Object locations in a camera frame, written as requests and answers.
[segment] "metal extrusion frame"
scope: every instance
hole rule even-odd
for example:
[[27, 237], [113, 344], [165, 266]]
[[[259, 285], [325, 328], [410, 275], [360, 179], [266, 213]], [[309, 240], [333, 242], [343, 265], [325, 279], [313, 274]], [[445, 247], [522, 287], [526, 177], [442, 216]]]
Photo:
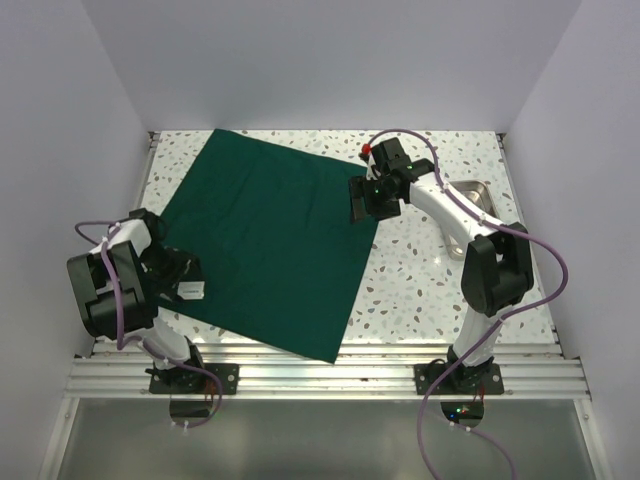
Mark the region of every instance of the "metal extrusion frame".
[[[206, 363], [237, 363], [237, 399], [416, 400], [413, 365], [444, 358], [447, 345], [345, 345], [335, 365], [306, 360], [262, 344], [198, 344]], [[558, 345], [500, 345], [496, 362], [506, 393], [495, 399], [588, 399], [582, 365]], [[96, 343], [73, 363], [68, 398], [166, 398], [148, 393], [148, 357], [135, 347], [118, 352]], [[198, 398], [184, 395], [174, 398]]]

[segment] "glass panel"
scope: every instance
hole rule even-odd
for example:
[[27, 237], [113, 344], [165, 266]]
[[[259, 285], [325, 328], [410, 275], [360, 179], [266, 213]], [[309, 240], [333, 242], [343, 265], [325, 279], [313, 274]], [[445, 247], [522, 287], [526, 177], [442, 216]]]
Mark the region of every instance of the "glass panel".
[[[594, 479], [572, 401], [487, 401], [478, 427], [520, 479]], [[83, 400], [60, 478], [424, 479], [417, 402], [229, 400], [183, 436], [164, 400]], [[429, 405], [425, 443], [445, 479], [508, 479], [500, 453]]]

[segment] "black mounting plate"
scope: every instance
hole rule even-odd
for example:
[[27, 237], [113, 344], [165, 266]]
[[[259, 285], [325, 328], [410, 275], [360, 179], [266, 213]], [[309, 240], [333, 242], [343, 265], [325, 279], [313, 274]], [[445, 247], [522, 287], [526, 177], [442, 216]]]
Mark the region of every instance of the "black mounting plate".
[[[204, 368], [213, 373], [220, 379], [222, 384], [222, 394], [224, 396], [235, 395], [238, 389], [238, 379], [240, 378], [240, 366], [237, 363], [205, 363]], [[171, 388], [167, 384], [156, 380], [151, 377], [151, 383], [149, 383], [149, 393], [152, 395], [181, 395], [178, 389]], [[204, 395], [204, 388], [201, 392], [196, 392], [195, 395]]]
[[[445, 363], [426, 363], [413, 366], [413, 378], [416, 383], [416, 393], [424, 395], [427, 393], [429, 386], [448, 368]], [[500, 366], [493, 363], [489, 370], [481, 377], [478, 382], [484, 386], [484, 394], [502, 395], [504, 393], [504, 384], [502, 383], [502, 373]], [[446, 378], [440, 385], [436, 387], [433, 395], [474, 395], [477, 389], [462, 390], [453, 385], [449, 378]]]

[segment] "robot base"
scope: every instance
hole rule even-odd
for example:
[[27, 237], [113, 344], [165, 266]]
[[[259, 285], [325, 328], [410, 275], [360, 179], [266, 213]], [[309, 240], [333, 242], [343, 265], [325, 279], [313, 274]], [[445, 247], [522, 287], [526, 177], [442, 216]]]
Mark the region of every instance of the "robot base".
[[[238, 390], [240, 367], [237, 363], [205, 363], [204, 368], [215, 374], [222, 384], [222, 393], [225, 396], [235, 395]], [[153, 395], [204, 395], [204, 387], [200, 392], [181, 392], [178, 387], [170, 387], [160, 380], [151, 377], [149, 393]], [[174, 421], [184, 418], [205, 418], [209, 415], [210, 404], [204, 399], [178, 400], [171, 398], [169, 401], [169, 415]]]
[[[424, 395], [429, 386], [449, 367], [449, 364], [431, 362], [413, 366], [416, 393]], [[467, 386], [454, 384], [451, 376], [447, 377], [433, 391], [433, 395], [475, 395], [480, 387], [484, 387], [484, 395], [502, 395], [504, 384], [500, 367], [492, 363], [488, 369]]]

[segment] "green towel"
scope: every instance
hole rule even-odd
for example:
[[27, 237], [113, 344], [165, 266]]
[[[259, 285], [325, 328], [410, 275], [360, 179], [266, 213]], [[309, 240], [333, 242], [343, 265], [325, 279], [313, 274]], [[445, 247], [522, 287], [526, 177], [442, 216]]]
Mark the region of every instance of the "green towel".
[[349, 223], [364, 167], [216, 130], [162, 213], [205, 298], [165, 308], [335, 362], [377, 224]]

